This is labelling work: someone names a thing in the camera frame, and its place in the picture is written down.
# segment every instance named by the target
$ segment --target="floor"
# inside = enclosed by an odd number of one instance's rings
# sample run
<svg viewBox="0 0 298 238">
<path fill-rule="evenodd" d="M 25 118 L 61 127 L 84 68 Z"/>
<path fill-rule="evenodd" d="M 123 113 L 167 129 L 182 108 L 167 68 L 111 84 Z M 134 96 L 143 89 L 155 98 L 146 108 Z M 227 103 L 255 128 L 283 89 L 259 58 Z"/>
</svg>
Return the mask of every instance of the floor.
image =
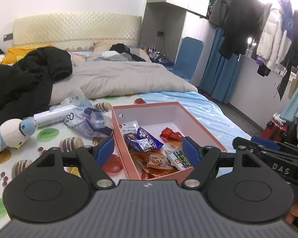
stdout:
<svg viewBox="0 0 298 238">
<path fill-rule="evenodd" d="M 227 116 L 233 123 L 235 123 L 238 127 L 240 127 L 244 132 L 246 132 L 250 136 L 261 136 L 263 129 L 256 125 L 256 123 L 252 122 L 250 118 L 244 115 L 242 112 L 238 111 L 235 107 L 230 104 L 224 104 L 217 100 L 214 100 L 207 94 L 202 95 L 206 96 L 207 99 L 211 100 L 215 104 L 217 104 L 222 112 Z"/>
</svg>

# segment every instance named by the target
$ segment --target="headboard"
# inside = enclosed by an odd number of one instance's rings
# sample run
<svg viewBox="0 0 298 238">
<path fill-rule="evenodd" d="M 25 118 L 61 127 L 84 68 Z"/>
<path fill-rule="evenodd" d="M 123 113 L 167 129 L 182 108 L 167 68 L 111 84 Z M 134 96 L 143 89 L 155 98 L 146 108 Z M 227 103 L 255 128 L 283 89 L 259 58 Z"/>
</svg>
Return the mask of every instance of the headboard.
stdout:
<svg viewBox="0 0 298 238">
<path fill-rule="evenodd" d="M 92 51 L 94 42 L 110 40 L 137 46 L 141 17 L 108 12 L 66 12 L 15 19 L 14 47 L 53 44 L 68 51 Z"/>
</svg>

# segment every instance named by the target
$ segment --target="blue chair back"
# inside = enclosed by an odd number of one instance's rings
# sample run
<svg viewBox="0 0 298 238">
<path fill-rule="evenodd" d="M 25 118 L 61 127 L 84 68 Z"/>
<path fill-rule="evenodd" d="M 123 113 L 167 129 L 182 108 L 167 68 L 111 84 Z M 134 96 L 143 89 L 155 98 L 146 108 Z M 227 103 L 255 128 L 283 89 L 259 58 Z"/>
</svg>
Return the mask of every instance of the blue chair back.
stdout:
<svg viewBox="0 0 298 238">
<path fill-rule="evenodd" d="M 187 81 L 191 81 L 200 59 L 204 43 L 191 37 L 182 41 L 172 72 Z"/>
</svg>

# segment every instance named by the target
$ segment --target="red bag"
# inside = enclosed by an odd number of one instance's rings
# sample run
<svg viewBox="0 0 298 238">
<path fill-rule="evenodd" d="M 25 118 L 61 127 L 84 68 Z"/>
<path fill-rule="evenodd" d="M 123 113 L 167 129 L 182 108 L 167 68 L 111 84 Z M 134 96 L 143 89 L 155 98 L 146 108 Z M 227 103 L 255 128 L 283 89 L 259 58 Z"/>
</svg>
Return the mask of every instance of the red bag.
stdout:
<svg viewBox="0 0 298 238">
<path fill-rule="evenodd" d="M 261 135 L 261 138 L 281 142 L 286 137 L 289 124 L 281 123 L 272 118 L 266 125 L 266 128 Z"/>
</svg>

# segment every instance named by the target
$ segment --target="wall switch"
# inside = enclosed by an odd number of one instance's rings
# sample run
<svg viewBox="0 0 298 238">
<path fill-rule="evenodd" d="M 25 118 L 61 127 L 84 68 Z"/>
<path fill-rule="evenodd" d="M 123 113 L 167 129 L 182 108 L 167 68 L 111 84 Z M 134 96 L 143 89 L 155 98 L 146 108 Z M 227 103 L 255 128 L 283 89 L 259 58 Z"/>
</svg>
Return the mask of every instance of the wall switch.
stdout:
<svg viewBox="0 0 298 238">
<path fill-rule="evenodd" d="M 158 31 L 157 32 L 157 37 L 162 37 L 164 36 L 164 32 L 163 31 Z"/>
<path fill-rule="evenodd" d="M 13 40 L 13 33 L 3 35 L 3 41 Z"/>
</svg>

